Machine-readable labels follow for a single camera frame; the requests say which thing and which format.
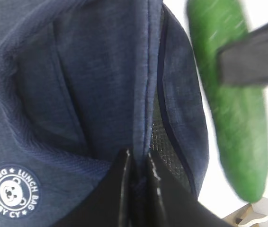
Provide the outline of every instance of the white background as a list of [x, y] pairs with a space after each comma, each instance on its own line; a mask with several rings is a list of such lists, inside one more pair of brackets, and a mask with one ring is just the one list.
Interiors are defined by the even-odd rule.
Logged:
[[[186, 2], [187, 0], [164, 0], [164, 3], [173, 12], [184, 27], [186, 33], [189, 35], [185, 9]], [[254, 30], [268, 22], [268, 0], [242, 0], [241, 2], [247, 16], [250, 30]], [[223, 218], [246, 203], [238, 198], [233, 189], [227, 183], [223, 174], [219, 162], [212, 117], [203, 91], [202, 95], [209, 131], [210, 163], [198, 200], [218, 217]], [[265, 97], [268, 112], [268, 87], [265, 89]], [[268, 181], [264, 196], [268, 198]]]

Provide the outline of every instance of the cucumber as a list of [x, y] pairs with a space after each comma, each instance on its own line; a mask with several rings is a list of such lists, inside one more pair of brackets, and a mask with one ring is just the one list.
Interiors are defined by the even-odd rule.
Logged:
[[188, 0], [187, 14], [224, 173], [240, 198], [257, 202], [268, 175], [263, 88], [222, 85], [217, 67], [219, 49], [248, 33], [241, 5], [237, 0]]

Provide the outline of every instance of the bear logo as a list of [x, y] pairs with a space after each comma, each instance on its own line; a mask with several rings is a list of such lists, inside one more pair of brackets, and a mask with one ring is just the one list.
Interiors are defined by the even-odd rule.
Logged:
[[18, 165], [0, 167], [0, 214], [12, 219], [33, 213], [40, 200], [39, 181], [28, 169]]

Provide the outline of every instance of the mesh lining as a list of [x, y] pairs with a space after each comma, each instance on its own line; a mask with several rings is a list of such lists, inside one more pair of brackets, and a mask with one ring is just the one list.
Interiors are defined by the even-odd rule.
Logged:
[[151, 149], [158, 151], [160, 157], [162, 158], [169, 171], [171, 171], [171, 173], [176, 177], [176, 179], [179, 180], [179, 182], [185, 187], [185, 189], [190, 192], [191, 189], [188, 177], [183, 169], [183, 166], [177, 154], [173, 149], [173, 146], [167, 136], [167, 133], [162, 123], [157, 89], [155, 91], [154, 96]]

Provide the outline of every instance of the blue denim fabric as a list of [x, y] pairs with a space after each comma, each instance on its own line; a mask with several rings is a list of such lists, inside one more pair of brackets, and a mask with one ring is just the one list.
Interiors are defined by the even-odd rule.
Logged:
[[[160, 0], [0, 0], [0, 165], [30, 168], [43, 197], [35, 214], [0, 216], [0, 227], [56, 222], [93, 190], [121, 148], [133, 148], [143, 174], [161, 6]], [[198, 192], [207, 133], [191, 47], [174, 18], [165, 59], [169, 121]]]

